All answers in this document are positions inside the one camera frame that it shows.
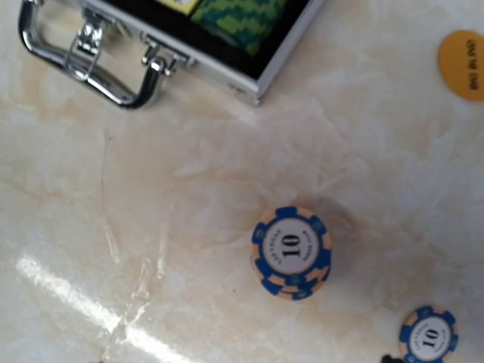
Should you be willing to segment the blue white poker chip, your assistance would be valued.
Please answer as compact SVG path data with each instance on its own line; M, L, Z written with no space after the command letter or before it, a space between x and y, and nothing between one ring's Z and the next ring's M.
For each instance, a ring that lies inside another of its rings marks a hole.
M414 310L399 332L399 350L404 362L443 363L459 341L455 316L440 306Z

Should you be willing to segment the orange round button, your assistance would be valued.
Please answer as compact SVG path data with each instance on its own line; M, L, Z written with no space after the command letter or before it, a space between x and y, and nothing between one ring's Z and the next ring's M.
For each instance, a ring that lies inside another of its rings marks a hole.
M439 46L439 70L445 84L468 101L483 101L483 35L458 30Z

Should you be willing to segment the green chip stack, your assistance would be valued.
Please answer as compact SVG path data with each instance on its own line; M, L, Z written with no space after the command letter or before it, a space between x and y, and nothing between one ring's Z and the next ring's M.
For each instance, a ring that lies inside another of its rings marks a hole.
M287 5L287 1L279 0L202 1L191 20L229 45L255 56Z

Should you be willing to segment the blue white chip stack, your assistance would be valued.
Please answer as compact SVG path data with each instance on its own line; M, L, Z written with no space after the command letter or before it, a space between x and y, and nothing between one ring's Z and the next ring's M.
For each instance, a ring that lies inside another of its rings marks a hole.
M250 261L270 294L292 301L306 299L329 278L329 231L311 210L297 206L274 209L253 230Z

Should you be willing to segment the aluminium poker case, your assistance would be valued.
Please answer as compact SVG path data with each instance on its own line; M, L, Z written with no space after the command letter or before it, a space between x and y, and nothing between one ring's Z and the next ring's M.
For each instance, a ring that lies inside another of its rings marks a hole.
M191 20L202 1L72 1L83 24L68 48L39 34L41 1L23 1L18 34L33 56L82 83L116 106L136 110L154 96L178 65L208 72L239 98L259 104L321 8L320 1L287 1L283 17L255 56L229 45ZM99 60L110 34L139 39L146 50L139 90L105 70Z

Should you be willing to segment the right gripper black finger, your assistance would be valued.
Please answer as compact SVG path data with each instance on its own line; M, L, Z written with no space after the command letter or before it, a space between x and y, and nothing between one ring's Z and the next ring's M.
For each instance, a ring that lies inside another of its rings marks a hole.
M401 359L386 354L380 359L380 363L401 363Z

